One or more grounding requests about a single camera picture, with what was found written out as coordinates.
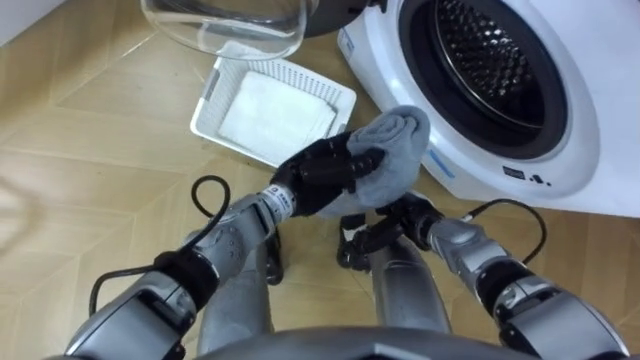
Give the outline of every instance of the wire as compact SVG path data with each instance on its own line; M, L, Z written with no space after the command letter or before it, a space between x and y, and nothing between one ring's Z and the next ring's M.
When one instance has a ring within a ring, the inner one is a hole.
M218 184L220 184L220 186L222 186L222 189L224 191L224 199L222 200L222 205L220 205L220 209L218 210L218 213L215 214L215 216L207 209L205 209L198 199L198 189L200 188L200 185L208 181L217 182ZM193 205L195 205L195 207L200 210L200 212L204 216L211 218L211 220L209 220L209 223L202 230L200 230L200 232L196 234L196 236L189 240L189 242L187 242L180 249L180 251L183 253L193 249L193 247L200 240L204 239L204 237L207 236L207 234L211 230L213 230L216 225L218 225L218 222L220 221L220 219L222 219L222 216L225 212L227 212L227 209L229 208L229 202L231 201L231 189L229 188L229 184L223 178L216 175L205 175L196 180L191 186L191 201L193 201Z
M515 205L518 206L520 208L523 208L525 210L527 210L529 213L531 213L531 215L533 215L533 217L536 218L536 220L538 221L538 224L540 225L540 240L538 241L538 245L536 245L535 248L533 248L533 250L531 250L531 252L529 253L529 255L527 255L524 260L522 260L523 264L528 264L529 262L531 262L531 260L533 260L536 256L538 256L538 254L540 254L540 251L542 250L542 248L544 248L544 245L547 243L547 225L544 222L544 219L542 218L542 216L540 216L540 214L531 206L525 204L525 203L521 203L520 201L516 201L516 200L511 200L511 199L496 199L496 200L492 200L489 201L485 204L482 204L480 206L478 206L477 208L469 211L467 213L467 215L465 215L462 220L463 221L471 221L472 219L474 219L475 217L477 217L478 215L482 214L485 210L487 210L488 208L497 205L497 204L511 204L511 205Z
M200 200L198 198L198 189L200 188L200 185L209 181L217 182L218 184L220 184L220 186L222 186L222 189L224 191L224 199L222 200L222 205L220 205L220 209L218 210L218 213L215 215L209 212L207 209L205 209L205 207L202 206L202 203L200 203ZM202 228L202 230L200 230L200 232L198 232L196 236L194 236L191 240L189 240L182 248L180 248L178 253L176 253L174 256L191 251L193 247L200 240L204 239L204 237L207 236L207 234L209 234L211 230L213 230L213 228L218 224L220 219L222 219L222 216L224 215L224 213L229 208L229 202L231 200L231 189L229 188L229 184L223 178L216 175L205 175L197 179L191 186L191 200L193 201L193 204L195 205L195 207L206 217L210 218L210 220L207 223L207 225L204 228ZM100 275L98 279L96 279L95 283L93 284L93 287L91 288L91 293L89 295L89 316L92 316L93 314L96 313L100 288L107 280L126 277L126 276L140 275L140 274L144 274L157 269L158 268L156 267L156 265L147 265L147 266L140 266L135 268L111 271L111 272Z

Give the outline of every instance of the white laundry basket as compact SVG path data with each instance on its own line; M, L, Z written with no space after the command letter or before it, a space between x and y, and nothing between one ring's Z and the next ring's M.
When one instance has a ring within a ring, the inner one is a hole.
M194 134L273 167L280 165L219 134L225 115L248 71L267 75L326 101L336 113L327 137L345 130L356 102L356 94L352 89L286 60L238 61L218 58L191 120L191 131Z

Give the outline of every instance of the wooden floor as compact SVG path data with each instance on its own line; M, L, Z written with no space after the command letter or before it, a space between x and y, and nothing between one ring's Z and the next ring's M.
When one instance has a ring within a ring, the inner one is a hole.
M292 59L358 91L354 127L378 113L335 36L306 42ZM60 353L87 317L98 275L147 264L201 226L188 196L198 175L224 176L234 197L267 184L270 168L189 132L213 60L156 34L131 0L70 0L0 50L0 359ZM474 205L426 173L416 187L447 214ZM220 193L207 191L213 208ZM532 268L602 310L640 352L640 223L543 213L550 239ZM517 209L492 210L480 223L517 256L538 237ZM336 228L314 218L282 226L286 275L271 289L277 329L375 323L369 278L335 264ZM425 258L456 333L495 341L460 282ZM101 303L129 282L108 283Z

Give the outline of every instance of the washing machine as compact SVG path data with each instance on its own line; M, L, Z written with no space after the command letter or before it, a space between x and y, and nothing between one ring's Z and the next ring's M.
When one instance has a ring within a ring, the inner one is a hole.
M640 1L377 1L338 42L456 197L640 217Z

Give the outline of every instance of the white towel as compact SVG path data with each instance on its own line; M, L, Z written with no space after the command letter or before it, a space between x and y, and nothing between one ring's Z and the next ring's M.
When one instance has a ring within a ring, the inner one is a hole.
M324 100L249 71L219 134L277 166L326 137L335 117Z

